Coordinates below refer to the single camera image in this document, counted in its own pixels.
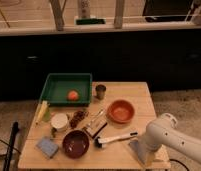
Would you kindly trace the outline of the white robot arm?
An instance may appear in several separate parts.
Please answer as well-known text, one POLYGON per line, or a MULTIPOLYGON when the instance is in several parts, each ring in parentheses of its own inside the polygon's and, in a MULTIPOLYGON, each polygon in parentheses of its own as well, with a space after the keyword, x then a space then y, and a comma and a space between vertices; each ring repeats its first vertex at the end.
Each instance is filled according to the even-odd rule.
POLYGON ((201 140, 176 130, 177 119, 170 113, 164 113, 146 126, 145 133, 139 138, 140 161, 145 164, 151 152, 162 145, 168 146, 201 164, 201 140))

